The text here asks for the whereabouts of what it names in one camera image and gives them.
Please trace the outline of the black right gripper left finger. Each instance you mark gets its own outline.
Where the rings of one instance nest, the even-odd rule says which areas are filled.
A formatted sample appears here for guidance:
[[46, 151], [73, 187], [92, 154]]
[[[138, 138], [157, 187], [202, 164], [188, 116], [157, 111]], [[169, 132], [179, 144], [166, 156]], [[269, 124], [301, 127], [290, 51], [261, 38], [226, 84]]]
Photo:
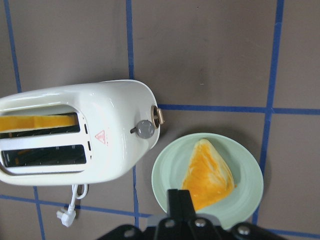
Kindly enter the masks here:
[[167, 217], [160, 220], [155, 229], [155, 240], [186, 240], [184, 232], [183, 196], [185, 190], [167, 191]]

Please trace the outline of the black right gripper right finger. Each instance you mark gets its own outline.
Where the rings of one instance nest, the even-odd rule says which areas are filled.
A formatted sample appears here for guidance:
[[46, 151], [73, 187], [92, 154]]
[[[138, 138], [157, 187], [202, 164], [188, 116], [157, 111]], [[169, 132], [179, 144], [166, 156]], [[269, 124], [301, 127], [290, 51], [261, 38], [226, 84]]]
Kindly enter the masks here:
[[220, 221], [216, 216], [195, 212], [188, 190], [178, 190], [182, 212], [181, 240], [222, 240]]

